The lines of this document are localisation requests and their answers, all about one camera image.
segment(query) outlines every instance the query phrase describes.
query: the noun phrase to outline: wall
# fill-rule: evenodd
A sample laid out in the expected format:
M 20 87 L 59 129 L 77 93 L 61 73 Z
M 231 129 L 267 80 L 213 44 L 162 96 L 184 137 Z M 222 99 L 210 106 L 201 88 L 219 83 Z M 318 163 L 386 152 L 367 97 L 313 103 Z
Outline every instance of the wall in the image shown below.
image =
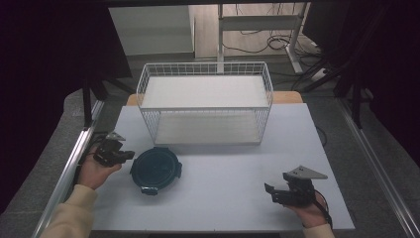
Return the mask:
M 126 56 L 193 52 L 188 6 L 109 11 Z

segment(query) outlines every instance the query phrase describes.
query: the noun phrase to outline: human hand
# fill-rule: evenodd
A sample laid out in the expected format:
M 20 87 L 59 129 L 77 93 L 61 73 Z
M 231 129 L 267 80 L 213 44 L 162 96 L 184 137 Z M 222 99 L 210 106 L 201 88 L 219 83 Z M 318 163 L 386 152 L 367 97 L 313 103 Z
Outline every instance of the human hand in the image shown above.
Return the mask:
M 96 189 L 101 186 L 108 178 L 108 176 L 118 171 L 122 167 L 121 164 L 117 164 L 113 167 L 104 167 L 99 164 L 93 158 L 93 154 L 95 153 L 96 149 L 96 147 L 92 147 L 90 152 L 87 154 L 86 160 L 81 167 L 77 182 L 78 184 L 88 186 L 92 189 Z
M 325 208 L 327 203 L 324 200 L 324 197 L 318 192 L 315 192 L 316 200 Z M 315 226 L 320 226 L 327 224 L 327 220 L 324 217 L 322 211 L 314 204 L 311 203 L 305 207 L 297 206 L 285 206 L 290 210 L 294 211 L 296 215 L 302 221 L 302 224 L 305 228 L 312 228 Z

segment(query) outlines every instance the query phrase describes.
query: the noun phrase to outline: sleeve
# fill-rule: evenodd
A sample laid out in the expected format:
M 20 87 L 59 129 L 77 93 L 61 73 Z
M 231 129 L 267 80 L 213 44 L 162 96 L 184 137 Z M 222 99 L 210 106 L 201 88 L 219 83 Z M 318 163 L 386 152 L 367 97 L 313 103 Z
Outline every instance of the sleeve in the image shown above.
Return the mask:
M 70 198 L 55 209 L 42 238 L 88 237 L 93 225 L 93 203 L 97 193 L 77 184 Z
M 315 226 L 308 229 L 303 229 L 305 238 L 334 238 L 333 230 L 330 224 Z

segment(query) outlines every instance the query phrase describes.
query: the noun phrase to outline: white wire basket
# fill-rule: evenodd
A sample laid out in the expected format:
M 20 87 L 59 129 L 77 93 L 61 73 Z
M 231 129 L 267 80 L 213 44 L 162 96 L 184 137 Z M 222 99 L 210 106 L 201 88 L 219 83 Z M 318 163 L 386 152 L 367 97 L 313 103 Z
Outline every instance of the white wire basket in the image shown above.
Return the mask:
M 155 145 L 258 145 L 272 84 L 265 62 L 147 63 L 137 100 Z

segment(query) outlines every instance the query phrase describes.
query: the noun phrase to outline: round black object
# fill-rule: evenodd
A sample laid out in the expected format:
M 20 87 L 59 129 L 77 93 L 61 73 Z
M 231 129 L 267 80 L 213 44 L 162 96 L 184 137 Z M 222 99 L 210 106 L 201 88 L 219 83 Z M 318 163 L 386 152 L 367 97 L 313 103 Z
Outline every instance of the round black object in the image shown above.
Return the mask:
M 175 177 L 181 177 L 182 164 L 168 148 L 154 147 L 139 155 L 133 162 L 130 174 L 142 193 L 156 195 Z

